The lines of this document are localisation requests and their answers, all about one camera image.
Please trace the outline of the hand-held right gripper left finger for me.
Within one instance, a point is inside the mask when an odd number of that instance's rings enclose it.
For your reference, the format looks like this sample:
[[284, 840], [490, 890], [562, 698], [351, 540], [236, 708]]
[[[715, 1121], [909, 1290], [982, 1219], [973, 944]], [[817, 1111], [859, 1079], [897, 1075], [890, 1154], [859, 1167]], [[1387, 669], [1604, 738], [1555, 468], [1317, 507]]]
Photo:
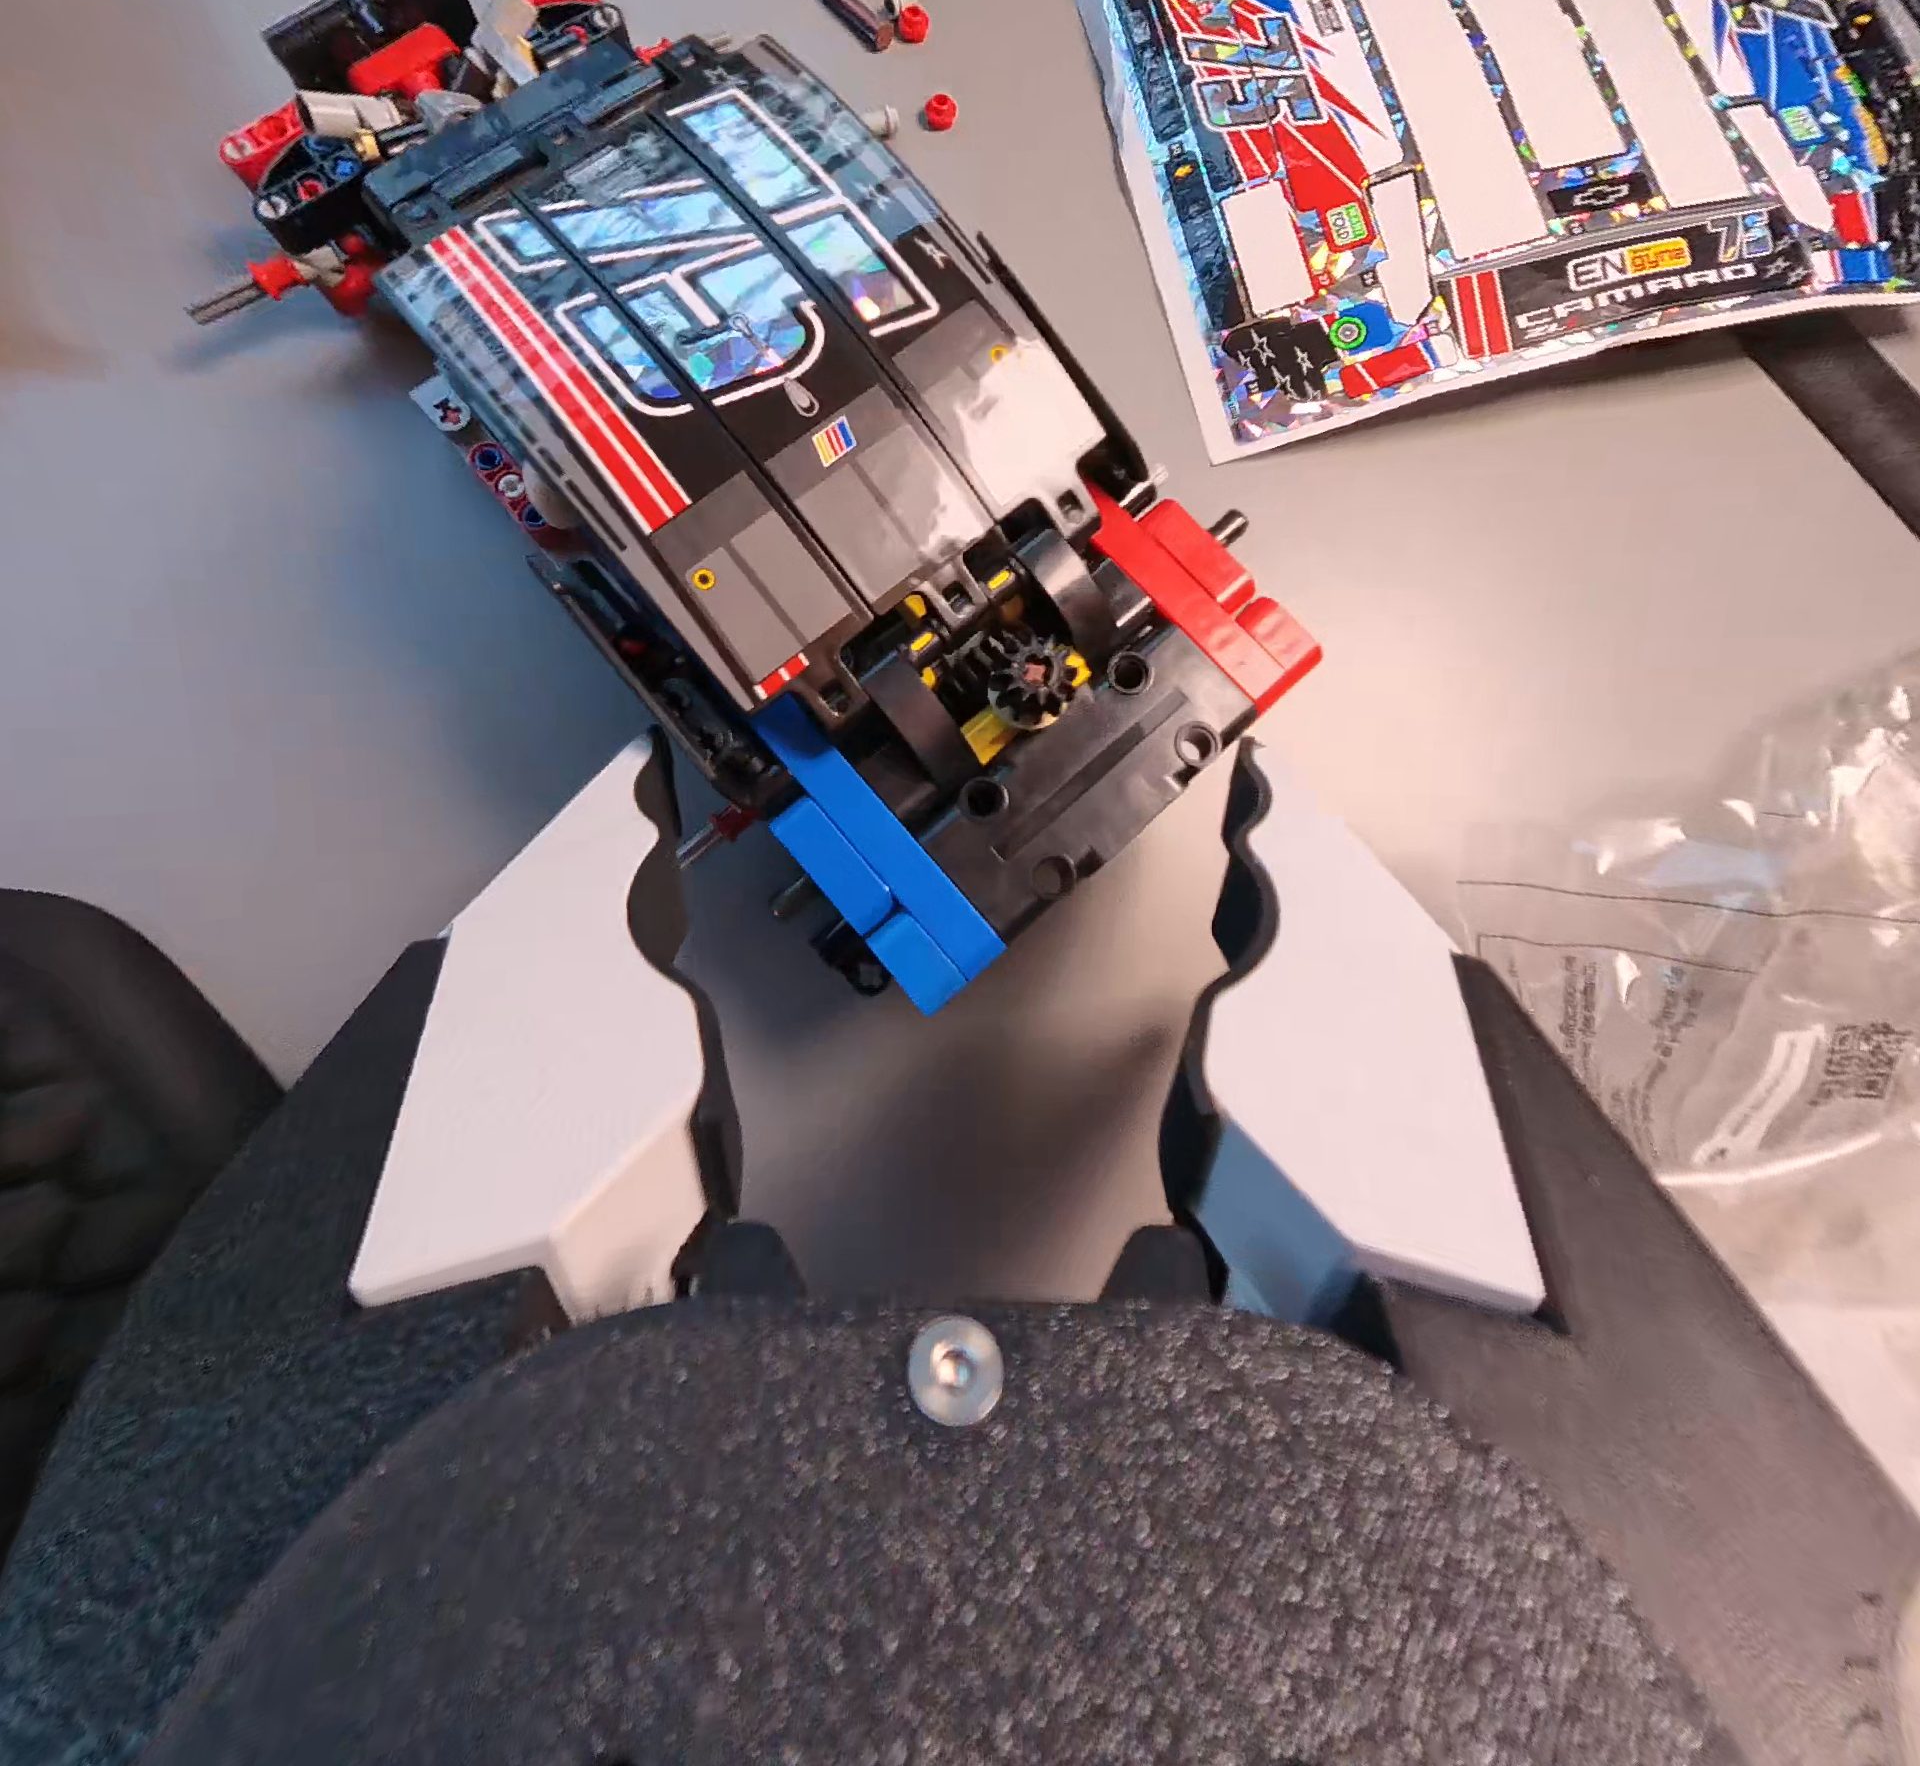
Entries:
[[583, 1324], [671, 1301], [689, 1242], [731, 1213], [724, 1062], [676, 974], [677, 832], [644, 731], [445, 926], [357, 1307], [534, 1270]]

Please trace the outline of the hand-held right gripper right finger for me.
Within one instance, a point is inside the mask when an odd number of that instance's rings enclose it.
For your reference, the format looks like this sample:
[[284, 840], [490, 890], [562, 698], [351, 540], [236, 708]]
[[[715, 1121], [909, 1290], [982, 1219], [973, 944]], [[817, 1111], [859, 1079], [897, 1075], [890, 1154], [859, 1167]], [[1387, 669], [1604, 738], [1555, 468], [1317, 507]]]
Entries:
[[1329, 1328], [1360, 1280], [1530, 1316], [1545, 1280], [1451, 940], [1277, 755], [1237, 746], [1162, 1120], [1174, 1216], [1237, 1311]]

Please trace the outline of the lego race car model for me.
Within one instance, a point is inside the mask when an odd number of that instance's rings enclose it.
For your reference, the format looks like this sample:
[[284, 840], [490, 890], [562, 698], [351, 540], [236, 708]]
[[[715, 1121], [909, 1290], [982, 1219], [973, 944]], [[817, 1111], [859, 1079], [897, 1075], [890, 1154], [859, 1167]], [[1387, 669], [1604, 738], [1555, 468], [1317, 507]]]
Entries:
[[813, 950], [935, 1013], [1320, 662], [988, 242], [769, 37], [608, 0], [314, 0], [222, 159], [198, 323], [383, 305], [415, 391]]

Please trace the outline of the heap of clear plastic bags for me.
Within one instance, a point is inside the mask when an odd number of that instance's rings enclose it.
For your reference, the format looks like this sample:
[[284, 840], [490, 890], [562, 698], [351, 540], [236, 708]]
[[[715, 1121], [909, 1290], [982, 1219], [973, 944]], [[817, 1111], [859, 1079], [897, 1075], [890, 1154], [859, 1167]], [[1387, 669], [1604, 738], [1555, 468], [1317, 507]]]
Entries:
[[1478, 826], [1457, 908], [1601, 1111], [1917, 1499], [1917, 662], [1685, 807]]

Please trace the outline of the black textured cushion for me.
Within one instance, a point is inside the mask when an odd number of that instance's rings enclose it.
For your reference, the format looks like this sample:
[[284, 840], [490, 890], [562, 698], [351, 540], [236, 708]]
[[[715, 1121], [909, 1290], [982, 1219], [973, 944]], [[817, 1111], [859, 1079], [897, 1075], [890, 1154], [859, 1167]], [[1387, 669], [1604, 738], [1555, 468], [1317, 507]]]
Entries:
[[151, 938], [1, 892], [1, 1548], [133, 1289], [283, 1099]]

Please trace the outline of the holographic sticker sheet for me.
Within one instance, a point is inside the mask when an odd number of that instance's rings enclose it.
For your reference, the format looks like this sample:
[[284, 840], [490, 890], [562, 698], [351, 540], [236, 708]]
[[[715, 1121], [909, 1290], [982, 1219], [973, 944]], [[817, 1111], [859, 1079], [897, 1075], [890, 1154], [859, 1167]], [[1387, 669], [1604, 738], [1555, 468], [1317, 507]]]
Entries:
[[1214, 464], [1915, 307], [1915, 0], [1076, 0]]

